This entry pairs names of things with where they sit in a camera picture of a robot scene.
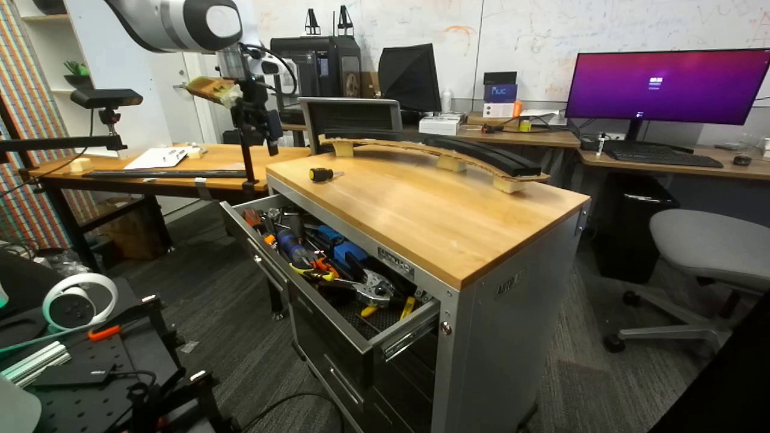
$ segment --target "tool drawer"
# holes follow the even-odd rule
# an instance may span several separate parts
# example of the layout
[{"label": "tool drawer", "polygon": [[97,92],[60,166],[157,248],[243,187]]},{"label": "tool drawer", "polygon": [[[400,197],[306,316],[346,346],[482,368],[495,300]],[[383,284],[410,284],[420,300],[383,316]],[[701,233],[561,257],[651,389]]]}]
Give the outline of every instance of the tool drawer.
[{"label": "tool drawer", "polygon": [[432,430],[439,300],[281,196],[221,209],[349,420],[363,430]]}]

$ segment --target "paper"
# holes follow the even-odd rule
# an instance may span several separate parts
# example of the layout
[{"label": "paper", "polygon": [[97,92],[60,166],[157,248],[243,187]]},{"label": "paper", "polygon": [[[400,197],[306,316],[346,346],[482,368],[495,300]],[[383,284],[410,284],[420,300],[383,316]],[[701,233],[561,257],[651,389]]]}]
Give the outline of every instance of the paper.
[{"label": "paper", "polygon": [[125,172],[138,169],[173,169],[187,157],[187,150],[184,147],[157,147],[140,155],[134,162],[125,166]]}]

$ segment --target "office chair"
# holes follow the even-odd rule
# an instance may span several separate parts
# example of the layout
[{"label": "office chair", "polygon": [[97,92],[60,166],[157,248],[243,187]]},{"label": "office chair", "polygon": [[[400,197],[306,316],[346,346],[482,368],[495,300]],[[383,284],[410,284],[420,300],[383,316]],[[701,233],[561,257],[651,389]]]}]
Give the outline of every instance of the office chair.
[{"label": "office chair", "polygon": [[608,351],[624,351],[634,340],[701,340],[715,351],[729,338],[725,323],[741,294],[760,297],[770,290],[770,228],[734,216],[695,211],[695,209],[664,209],[651,220],[651,233],[660,256],[695,276],[697,286],[726,284],[732,290],[719,317],[709,321],[670,299],[651,294],[651,290],[625,292],[624,304],[640,306],[642,300],[681,321],[670,327],[636,327],[619,331],[605,338]]}]

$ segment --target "gray carpet floor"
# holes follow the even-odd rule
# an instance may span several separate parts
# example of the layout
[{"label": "gray carpet floor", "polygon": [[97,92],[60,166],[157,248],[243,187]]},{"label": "gray carpet floor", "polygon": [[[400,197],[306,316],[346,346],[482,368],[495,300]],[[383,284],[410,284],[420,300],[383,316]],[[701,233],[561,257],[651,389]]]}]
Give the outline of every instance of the gray carpet floor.
[{"label": "gray carpet floor", "polygon": [[[272,403],[322,388],[297,357],[288,321],[272,321],[264,276],[225,233],[221,221],[217,204],[178,220],[169,227],[173,254],[152,263],[125,263],[119,273],[140,297],[162,297],[169,321],[196,344],[184,362],[191,370],[205,368],[221,381],[219,405],[250,426],[247,430],[341,430],[334,406],[321,398],[291,400],[250,424]],[[691,284],[663,268],[654,282],[677,290]],[[648,430],[706,367],[706,351],[697,344],[640,343],[624,353],[608,353],[602,346],[605,332],[666,317],[624,306],[625,286],[598,275],[588,246],[580,248],[569,284],[533,430]]]}]

